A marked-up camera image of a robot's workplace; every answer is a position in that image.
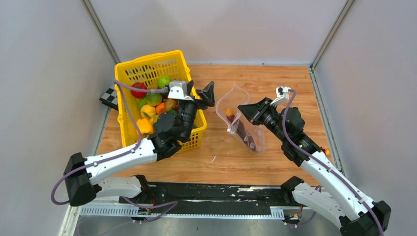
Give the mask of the yellow plastic basket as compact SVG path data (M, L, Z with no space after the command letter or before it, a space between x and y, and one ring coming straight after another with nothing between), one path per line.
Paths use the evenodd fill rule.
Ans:
M148 89L157 88L157 80L161 76L169 76L171 80L192 81L190 69L186 64L184 55L180 50L165 53L150 54L133 60L118 63L115 66L115 79L127 86L135 82L143 83ZM123 147L137 143L139 136L134 122L128 116L128 111L135 120L140 118L138 99L129 89L119 89L115 86L118 96L119 115L118 122ZM180 152L195 149L201 146L203 132L207 129L207 121L202 110L198 110L194 121L195 128L191 132L190 141L181 143Z

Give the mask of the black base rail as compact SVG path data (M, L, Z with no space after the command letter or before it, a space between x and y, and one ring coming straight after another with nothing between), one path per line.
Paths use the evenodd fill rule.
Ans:
M270 215L271 207L298 212L297 203L279 185L241 185L213 183L149 182L147 190L131 199L139 205L178 204L169 209L163 206L152 210L169 214L188 215Z

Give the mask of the black white checkerboard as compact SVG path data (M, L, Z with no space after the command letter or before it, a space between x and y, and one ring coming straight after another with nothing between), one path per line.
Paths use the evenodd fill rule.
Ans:
M99 98L99 101L101 101L102 104L108 106L109 108L118 111L119 107L118 107L117 91L115 90L115 85L108 88Z

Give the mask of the clear zip top bag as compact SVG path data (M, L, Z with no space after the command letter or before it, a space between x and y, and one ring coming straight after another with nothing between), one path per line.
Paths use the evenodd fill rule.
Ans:
M249 104L249 103L251 103L250 94L243 88L234 84L231 90L227 92L224 96L222 96L216 102L215 111L216 111L216 114L226 123L227 133L229 135L232 135L241 144L241 146L249 150L242 143L242 141L237 138L236 135L230 134L228 132L228 128L230 127L231 123L226 118L225 110L226 108L231 108L236 113L237 118L240 119L240 121L244 124L246 129L250 132L251 136L253 137L255 141L256 151L251 151L251 150L249 151L254 152L254 153L262 153L267 150L264 128L262 126L255 126L249 123L247 119L238 110L238 105Z

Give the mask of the green leafy vegetable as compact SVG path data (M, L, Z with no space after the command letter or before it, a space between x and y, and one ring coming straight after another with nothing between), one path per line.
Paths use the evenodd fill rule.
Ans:
M140 99L138 100L138 103L137 103L137 108L138 108L138 111L140 111L140 110L142 109L142 107L143 107L144 105L146 105L146 104L147 104L147 99L146 99L145 97L140 98Z

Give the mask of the yellow green mango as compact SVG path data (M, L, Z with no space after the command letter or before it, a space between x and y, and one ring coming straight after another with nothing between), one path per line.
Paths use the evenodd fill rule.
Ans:
M160 93L148 93L145 98L147 104L150 106L158 106L162 102L162 95Z

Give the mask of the yellow bell pepper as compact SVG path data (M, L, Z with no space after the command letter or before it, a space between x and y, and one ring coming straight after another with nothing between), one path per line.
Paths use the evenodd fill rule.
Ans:
M154 127L153 127L152 123L146 118L138 119L136 121L136 125L138 126L139 131L142 135L146 136L146 135L150 135L154 132Z

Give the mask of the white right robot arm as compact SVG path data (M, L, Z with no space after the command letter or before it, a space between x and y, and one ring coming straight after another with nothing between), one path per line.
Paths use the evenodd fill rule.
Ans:
M272 100L239 105L239 111L253 125L263 125L281 142L284 155L314 177L324 192L302 179L292 177L282 186L281 199L287 205L296 202L332 222L344 236L382 236L387 229L391 208L376 202L355 187L328 160L320 147L303 131L305 121L297 107L277 112Z

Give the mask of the yellow fruit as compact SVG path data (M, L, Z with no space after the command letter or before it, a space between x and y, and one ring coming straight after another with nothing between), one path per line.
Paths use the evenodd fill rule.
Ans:
M141 107L140 114L142 118L150 119L157 115L156 108L149 104L146 104Z

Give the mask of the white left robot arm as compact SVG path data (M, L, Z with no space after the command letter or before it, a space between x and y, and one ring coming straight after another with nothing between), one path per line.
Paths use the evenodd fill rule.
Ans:
M73 207L85 205L95 198L121 196L145 203L150 189L136 177L120 178L114 174L133 166L169 158L181 149L181 143L191 141L191 132L199 110L214 107L214 82L191 95L193 82L173 81L159 92L168 93L178 101L179 113L161 114L154 132L137 143L97 156L83 157L78 152L70 156L63 173L68 203Z

